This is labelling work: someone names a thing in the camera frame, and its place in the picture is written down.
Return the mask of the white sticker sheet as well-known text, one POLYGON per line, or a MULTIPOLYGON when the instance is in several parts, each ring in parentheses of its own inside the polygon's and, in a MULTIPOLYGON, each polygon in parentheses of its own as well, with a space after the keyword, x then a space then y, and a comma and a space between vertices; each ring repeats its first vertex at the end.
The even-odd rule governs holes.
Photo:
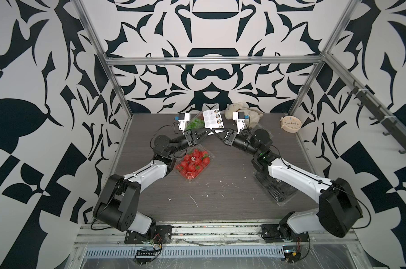
POLYGON ((224 120, 222 118, 218 105, 209 107, 202 112, 205 128, 224 128, 224 120))

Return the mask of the strawberry clamshell box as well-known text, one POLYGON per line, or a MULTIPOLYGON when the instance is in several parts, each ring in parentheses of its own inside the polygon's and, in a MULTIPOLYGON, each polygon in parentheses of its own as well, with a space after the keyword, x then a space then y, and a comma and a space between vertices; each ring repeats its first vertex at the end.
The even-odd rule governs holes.
POLYGON ((181 157, 175 165, 176 172, 186 180, 194 180, 203 173, 213 162, 214 156, 211 152, 200 145, 187 149, 186 154, 181 157))

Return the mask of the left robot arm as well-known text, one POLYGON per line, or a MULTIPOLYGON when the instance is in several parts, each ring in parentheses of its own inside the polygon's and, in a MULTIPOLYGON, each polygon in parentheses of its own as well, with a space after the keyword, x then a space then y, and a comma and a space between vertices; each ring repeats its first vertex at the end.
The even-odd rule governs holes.
POLYGON ((201 128, 184 131, 174 139, 163 134, 154 138, 154 154, 146 166, 125 176, 113 174, 108 178, 93 209, 93 221, 121 232, 129 230, 151 237, 156 222, 138 212, 141 193, 174 169, 177 152, 200 144, 210 132, 201 128))

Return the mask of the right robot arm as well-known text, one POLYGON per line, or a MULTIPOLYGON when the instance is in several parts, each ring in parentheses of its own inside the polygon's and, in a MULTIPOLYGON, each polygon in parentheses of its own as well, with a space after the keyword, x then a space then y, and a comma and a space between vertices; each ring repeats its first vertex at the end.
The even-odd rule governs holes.
POLYGON ((279 152, 272 152, 274 145, 266 130, 249 133, 247 130, 214 128, 212 131, 224 144, 251 154, 256 171, 297 189, 317 203, 313 210, 291 212, 281 220, 279 233, 282 239, 290 240, 307 232, 328 232, 343 238, 363 217, 367 207, 356 198, 346 180, 319 177, 287 162, 279 152))

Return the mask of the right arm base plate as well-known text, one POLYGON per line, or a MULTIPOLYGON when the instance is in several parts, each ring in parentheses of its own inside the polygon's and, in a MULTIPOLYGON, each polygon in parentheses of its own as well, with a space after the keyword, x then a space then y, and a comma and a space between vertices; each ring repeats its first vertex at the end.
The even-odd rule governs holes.
POLYGON ((297 234, 287 224, 262 224, 261 237, 266 243, 308 242, 307 232, 297 234))

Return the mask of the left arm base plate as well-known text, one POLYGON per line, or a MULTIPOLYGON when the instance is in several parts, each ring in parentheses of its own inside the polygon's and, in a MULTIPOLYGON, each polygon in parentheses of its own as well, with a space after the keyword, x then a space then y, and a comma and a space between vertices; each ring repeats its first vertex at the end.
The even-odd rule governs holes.
POLYGON ((125 244, 164 244, 172 238, 171 225, 152 225, 146 234, 128 230, 124 239, 125 244))

